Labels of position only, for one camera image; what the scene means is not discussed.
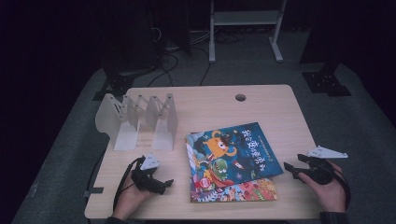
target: hand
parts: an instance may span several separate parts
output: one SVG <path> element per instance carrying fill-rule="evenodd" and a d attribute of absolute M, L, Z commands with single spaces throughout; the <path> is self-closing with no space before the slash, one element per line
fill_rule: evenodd
<path fill-rule="evenodd" d="M 330 164 L 335 170 L 342 172 L 341 167 L 332 162 Z M 325 212 L 346 212 L 346 193 L 335 178 L 327 185 L 320 185 L 304 173 L 299 173 L 298 176 L 315 192 Z"/>
<path fill-rule="evenodd" d="M 123 191 L 120 194 L 113 217 L 126 220 L 146 199 L 155 195 L 148 190 L 139 190 L 131 178 L 132 171 L 128 174 L 123 184 Z"/>

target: children's book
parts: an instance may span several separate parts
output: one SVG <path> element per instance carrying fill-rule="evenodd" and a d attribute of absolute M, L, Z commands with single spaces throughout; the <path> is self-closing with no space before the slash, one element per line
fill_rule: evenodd
<path fill-rule="evenodd" d="M 274 201 L 276 199 L 274 183 L 267 178 L 202 192 L 196 192 L 191 182 L 192 203 Z"/>
<path fill-rule="evenodd" d="M 196 192 L 283 173 L 258 122 L 186 135 Z"/>

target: black tripod base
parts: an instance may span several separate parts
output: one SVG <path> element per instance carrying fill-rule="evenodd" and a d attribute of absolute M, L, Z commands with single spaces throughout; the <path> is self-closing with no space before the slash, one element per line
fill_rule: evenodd
<path fill-rule="evenodd" d="M 341 85 L 334 74 L 304 72 L 303 77 L 313 93 L 327 93 L 329 96 L 351 96 L 346 86 Z"/>

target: person's left hand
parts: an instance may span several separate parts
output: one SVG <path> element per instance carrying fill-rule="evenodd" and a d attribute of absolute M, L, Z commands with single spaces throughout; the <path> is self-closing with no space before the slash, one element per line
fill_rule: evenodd
<path fill-rule="evenodd" d="M 114 209 L 113 217 L 126 220 L 146 199 L 152 197 L 156 193 L 148 190 L 139 190 L 131 178 L 132 171 L 128 174 L 123 184 L 123 191 Z"/>

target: person's right hand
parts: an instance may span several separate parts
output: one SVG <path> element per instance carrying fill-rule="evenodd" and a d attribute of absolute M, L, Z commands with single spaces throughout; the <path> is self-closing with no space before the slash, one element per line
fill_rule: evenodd
<path fill-rule="evenodd" d="M 335 170 L 342 172 L 341 167 L 330 161 L 329 163 Z M 320 185 L 304 173 L 299 173 L 298 176 L 315 192 L 325 212 L 345 213 L 347 211 L 346 193 L 343 186 L 335 178 L 327 185 Z"/>

